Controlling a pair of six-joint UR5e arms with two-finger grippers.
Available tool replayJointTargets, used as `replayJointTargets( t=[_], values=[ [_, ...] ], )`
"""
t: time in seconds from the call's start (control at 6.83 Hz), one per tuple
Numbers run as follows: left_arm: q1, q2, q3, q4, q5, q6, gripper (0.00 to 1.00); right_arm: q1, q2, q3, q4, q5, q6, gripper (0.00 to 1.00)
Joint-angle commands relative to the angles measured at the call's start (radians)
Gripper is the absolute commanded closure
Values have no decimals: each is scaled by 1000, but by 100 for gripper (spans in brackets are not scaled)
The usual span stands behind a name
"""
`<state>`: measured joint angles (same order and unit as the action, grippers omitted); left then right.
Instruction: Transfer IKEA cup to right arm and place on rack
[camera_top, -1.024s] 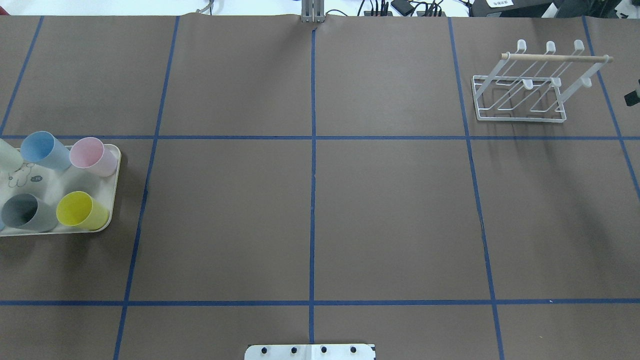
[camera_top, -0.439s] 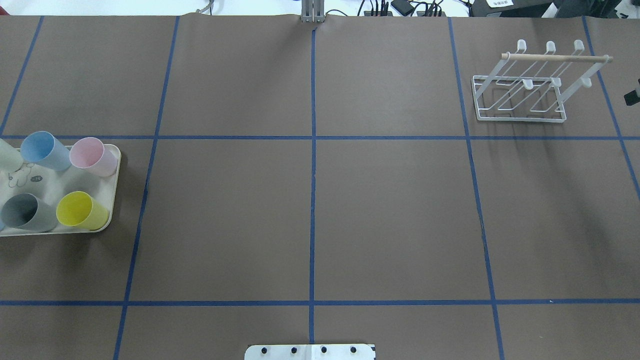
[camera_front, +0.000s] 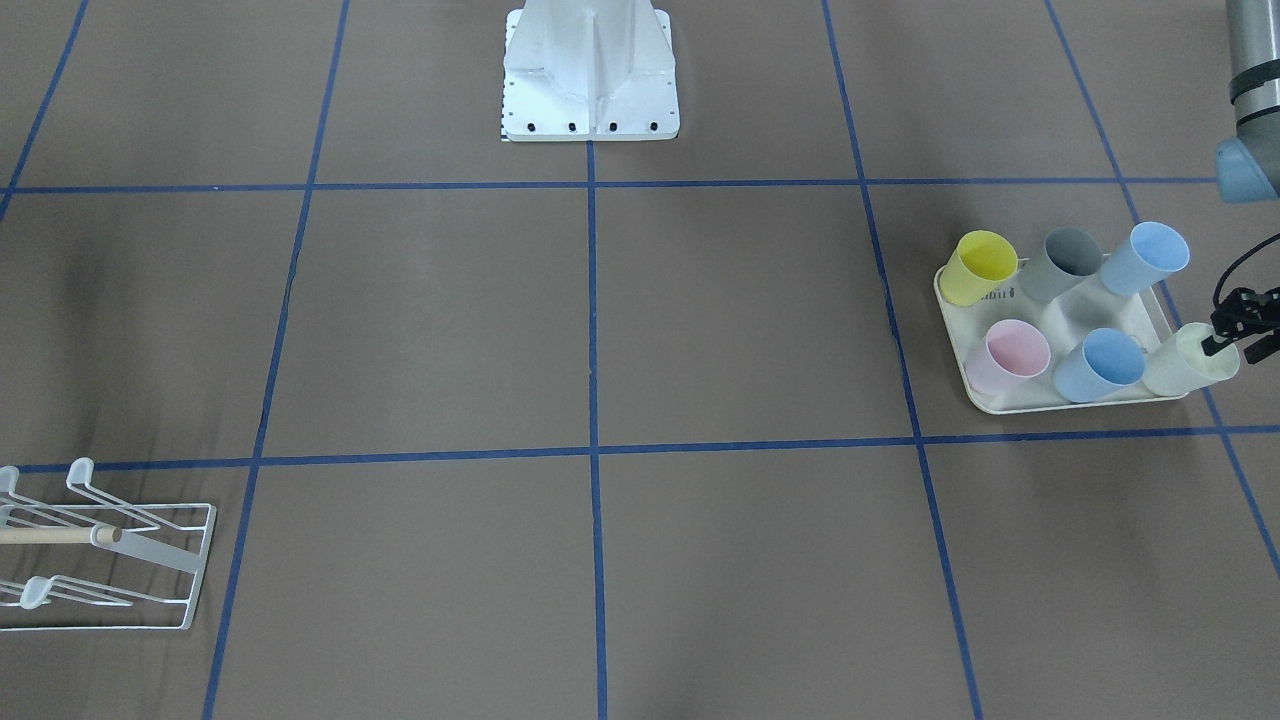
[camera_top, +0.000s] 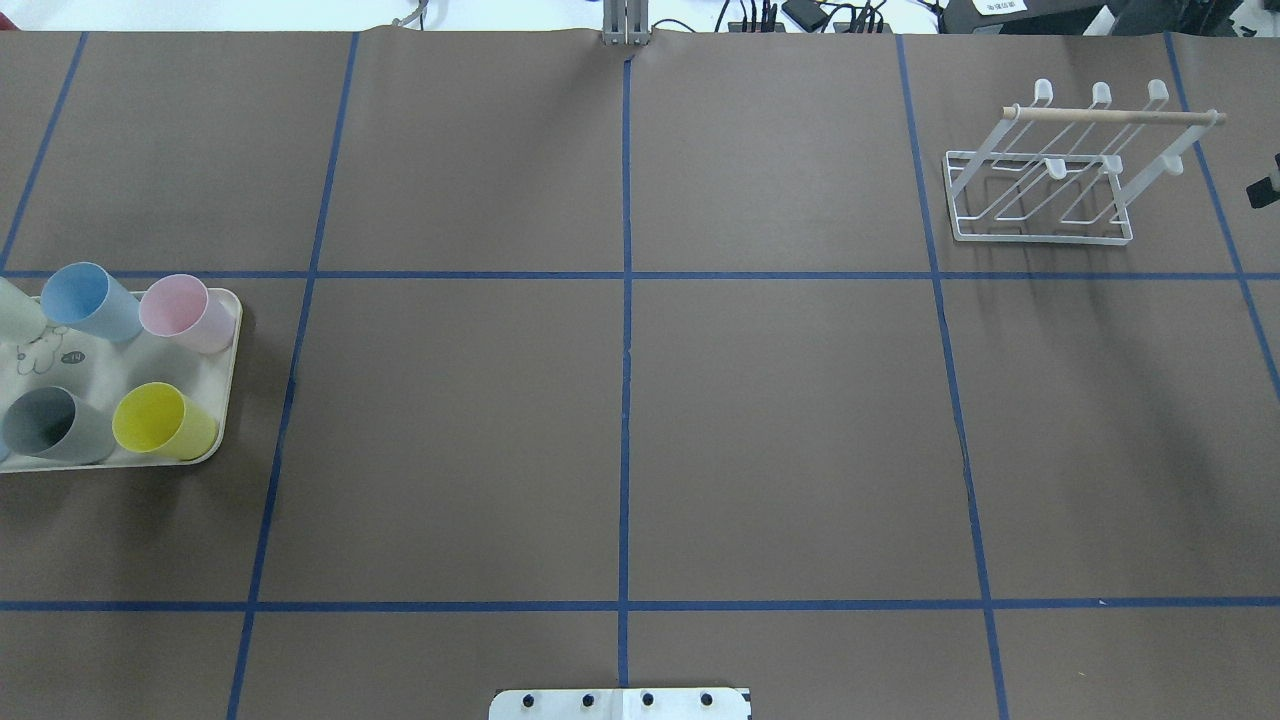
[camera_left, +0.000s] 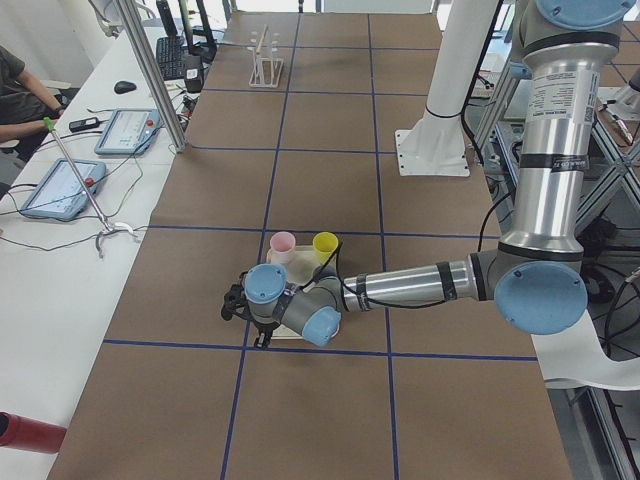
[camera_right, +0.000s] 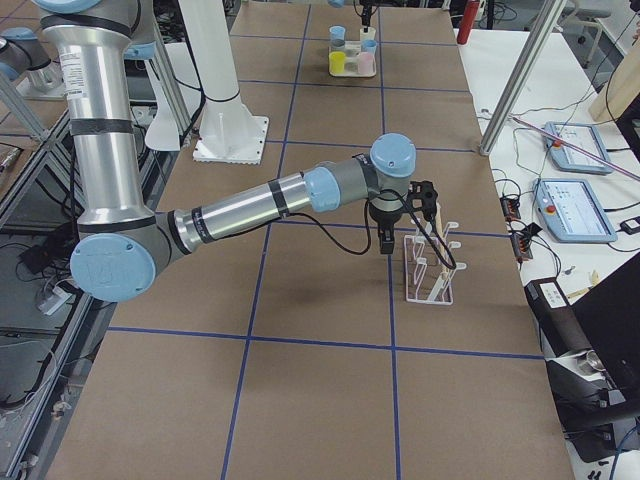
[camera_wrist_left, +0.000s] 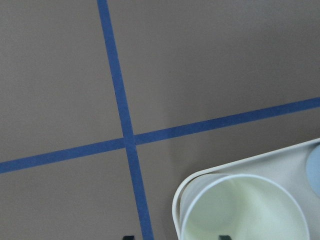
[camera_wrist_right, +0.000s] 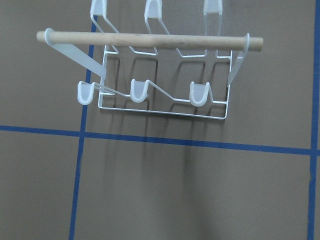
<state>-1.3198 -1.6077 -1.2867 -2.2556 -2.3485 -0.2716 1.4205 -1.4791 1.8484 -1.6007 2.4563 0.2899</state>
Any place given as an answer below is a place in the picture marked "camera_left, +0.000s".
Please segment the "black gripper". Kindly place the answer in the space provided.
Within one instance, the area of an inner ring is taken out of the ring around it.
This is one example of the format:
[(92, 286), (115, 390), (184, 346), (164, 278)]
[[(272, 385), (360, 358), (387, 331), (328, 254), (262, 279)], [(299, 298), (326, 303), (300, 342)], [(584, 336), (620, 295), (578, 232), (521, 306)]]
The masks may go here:
[(234, 316), (249, 320), (249, 310), (244, 288), (240, 283), (232, 284), (225, 293), (223, 305), (221, 307), (221, 317), (225, 321), (230, 321)]

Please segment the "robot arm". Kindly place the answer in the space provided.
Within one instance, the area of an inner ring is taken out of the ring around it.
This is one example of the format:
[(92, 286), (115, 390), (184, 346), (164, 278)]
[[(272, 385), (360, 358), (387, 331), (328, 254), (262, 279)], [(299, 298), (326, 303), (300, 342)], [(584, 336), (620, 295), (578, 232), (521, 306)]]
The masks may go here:
[(225, 294), (223, 319), (258, 330), (256, 346), (285, 326), (324, 346), (346, 312), (409, 310), (470, 297), (493, 301), (514, 327), (559, 333), (585, 312), (576, 216), (596, 116), (600, 71), (619, 49), (628, 1), (522, 1), (513, 53), (532, 75), (512, 224), (495, 250), (461, 261), (341, 278), (318, 267), (305, 285), (286, 269), (260, 264)]

